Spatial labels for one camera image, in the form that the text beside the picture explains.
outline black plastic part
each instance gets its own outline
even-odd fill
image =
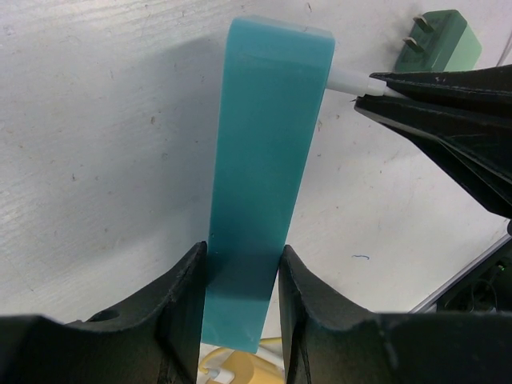
[[[446,290],[436,301],[437,312],[478,310],[478,285],[488,291],[489,307],[512,311],[512,239]]]
[[[289,246],[279,300],[288,384],[510,382],[510,316],[372,314],[309,272]]]
[[[355,109],[409,139],[488,211],[512,218],[512,66],[373,74],[403,98]]]
[[[206,244],[88,322],[0,318],[0,382],[192,384],[206,286]]]

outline black cable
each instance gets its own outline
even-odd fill
[[[494,295],[494,308],[498,312],[498,294],[496,293],[496,289],[493,287],[493,285],[488,282],[487,280],[484,280],[483,278],[478,278],[476,282],[483,282],[486,284],[493,292]],[[474,286],[475,284],[471,284],[471,310],[470,312],[473,312],[474,310]]]

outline yellow cable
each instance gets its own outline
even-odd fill
[[[260,346],[267,346],[269,344],[276,344],[278,342],[281,342],[281,338],[263,338],[260,342]],[[220,347],[216,350],[212,350],[210,353],[208,353],[207,356],[205,356],[201,362],[199,363],[198,370],[199,372],[203,374],[208,374],[208,368],[205,367],[205,364],[211,360],[212,358],[216,358],[217,356],[224,354],[225,352],[230,351],[230,348]]]
[[[281,343],[281,338],[262,338],[259,342],[260,346],[268,346],[269,344]]]

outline white plastic tip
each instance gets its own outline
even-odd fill
[[[330,68],[327,78],[327,88],[343,92],[344,94],[353,94],[354,96],[390,96],[393,98],[406,98],[388,88],[383,80],[371,78],[368,74],[362,74],[352,70],[340,70],[339,68]]]
[[[208,376],[221,384],[230,384],[234,379],[234,373],[223,368],[209,368]]]

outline yellow object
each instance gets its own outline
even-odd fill
[[[281,344],[281,338],[262,338],[259,342],[260,346],[268,346],[269,344]]]
[[[260,346],[268,346],[269,344],[277,344],[277,343],[281,343],[281,338],[262,338],[259,342],[259,345]],[[207,364],[208,361],[211,360],[212,358],[216,358],[217,356],[224,354],[225,352],[229,352],[229,351],[230,351],[229,348],[225,348],[223,346],[220,348],[217,348],[216,350],[212,350],[199,363],[199,366],[198,366],[199,372],[201,372],[203,374],[208,374],[208,368],[205,367],[205,364]]]
[[[216,358],[217,356],[224,354],[225,352],[229,352],[229,351],[230,351],[229,348],[224,348],[223,346],[221,348],[217,348],[216,350],[212,350],[199,363],[199,366],[198,366],[199,372],[201,372],[203,374],[208,374],[208,368],[205,368],[205,364],[208,363],[208,361],[211,360],[212,358]]]
[[[259,345],[268,346],[269,344],[277,343],[281,343],[281,338],[264,338],[260,341]],[[205,364],[211,359],[230,351],[229,348],[224,347],[212,350],[199,363],[199,371],[208,374],[208,368],[205,367]],[[224,361],[221,368],[234,373],[234,379],[231,384],[284,384],[284,378],[279,368],[247,352],[241,352],[239,350],[233,352],[231,356]],[[211,378],[206,384],[218,384],[218,382]]]
[[[284,379],[280,369],[274,364],[265,360],[236,350],[221,365],[224,370],[234,373],[234,379],[231,384],[283,384]],[[210,379],[206,384],[218,384]]]

